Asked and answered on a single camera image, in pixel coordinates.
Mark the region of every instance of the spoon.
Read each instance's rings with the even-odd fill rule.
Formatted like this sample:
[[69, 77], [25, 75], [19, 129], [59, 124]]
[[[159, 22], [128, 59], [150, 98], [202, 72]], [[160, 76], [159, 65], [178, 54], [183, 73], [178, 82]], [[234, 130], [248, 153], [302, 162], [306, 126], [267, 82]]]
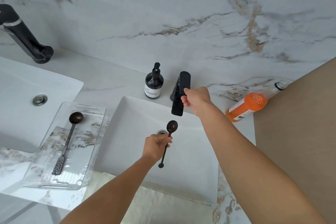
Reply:
[[[170, 122], [168, 122], [168, 124], [167, 124], [168, 137], [170, 137], [171, 133], [175, 132], [176, 130], [177, 130], [177, 121], [171, 120]], [[159, 164], [159, 168], [163, 168], [165, 166], [163, 164], [163, 160], [164, 160], [165, 155], [166, 155], [167, 146], [168, 146], [168, 144], [166, 144], [165, 151], [163, 152], [163, 156], [162, 156], [162, 159], [161, 159], [161, 163]]]
[[68, 149], [68, 145], [69, 145], [70, 139], [72, 137], [72, 133], [75, 129], [75, 126], [78, 123], [80, 123], [83, 119], [84, 119], [84, 115], [81, 112], [74, 112], [70, 115], [69, 121], [72, 124], [72, 126], [71, 126], [71, 129], [70, 129], [69, 135], [68, 135], [68, 139], [66, 140], [65, 145], [63, 147], [62, 154], [57, 159], [54, 170], [52, 171], [53, 175], [60, 175], [61, 174], [62, 167], [63, 167], [64, 160], [65, 160], [65, 152]]

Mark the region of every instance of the sink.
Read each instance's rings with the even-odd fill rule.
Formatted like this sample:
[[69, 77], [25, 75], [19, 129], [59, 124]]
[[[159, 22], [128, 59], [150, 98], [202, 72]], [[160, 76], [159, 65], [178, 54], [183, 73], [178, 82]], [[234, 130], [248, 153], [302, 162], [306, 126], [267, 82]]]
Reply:
[[[72, 102], [83, 82], [0, 57], [0, 147], [34, 153], [62, 102]], [[36, 106], [37, 95], [47, 96]]]
[[105, 132], [95, 170], [119, 175], [142, 155], [145, 138], [166, 130], [170, 120], [178, 122], [167, 149], [164, 167], [156, 163], [142, 186], [176, 197], [215, 204], [218, 161], [199, 118], [190, 113], [171, 114], [171, 108], [124, 96]]

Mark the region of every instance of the marble wall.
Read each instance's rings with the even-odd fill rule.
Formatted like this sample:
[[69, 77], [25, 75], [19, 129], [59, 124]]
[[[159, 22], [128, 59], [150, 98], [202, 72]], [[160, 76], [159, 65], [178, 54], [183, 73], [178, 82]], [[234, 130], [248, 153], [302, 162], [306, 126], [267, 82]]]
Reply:
[[[239, 100], [336, 55], [335, 0], [0, 0], [41, 43]], [[0, 31], [1, 44], [14, 42]]]

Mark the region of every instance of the forearm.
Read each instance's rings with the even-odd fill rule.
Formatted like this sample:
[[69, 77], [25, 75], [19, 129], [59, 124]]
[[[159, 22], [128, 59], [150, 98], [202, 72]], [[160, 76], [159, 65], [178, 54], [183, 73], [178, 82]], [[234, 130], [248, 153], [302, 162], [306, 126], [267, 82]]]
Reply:
[[199, 112], [228, 183], [252, 223], [325, 223], [295, 182], [213, 104]]
[[119, 224], [146, 174], [155, 163], [140, 158], [69, 213], [61, 224]]

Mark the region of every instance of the black faucet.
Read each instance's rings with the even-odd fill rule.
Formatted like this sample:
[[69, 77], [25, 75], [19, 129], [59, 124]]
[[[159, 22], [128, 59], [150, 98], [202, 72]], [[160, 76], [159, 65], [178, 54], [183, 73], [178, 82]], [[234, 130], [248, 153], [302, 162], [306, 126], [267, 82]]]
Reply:
[[170, 95], [170, 100], [173, 101], [171, 113], [173, 115], [183, 115], [183, 103], [181, 97], [185, 95], [184, 89], [190, 89], [191, 76], [190, 73], [182, 71], [177, 79], [173, 93]]
[[40, 44], [16, 11], [7, 4], [0, 4], [0, 25], [14, 41], [38, 64], [47, 63], [54, 54], [50, 46]]

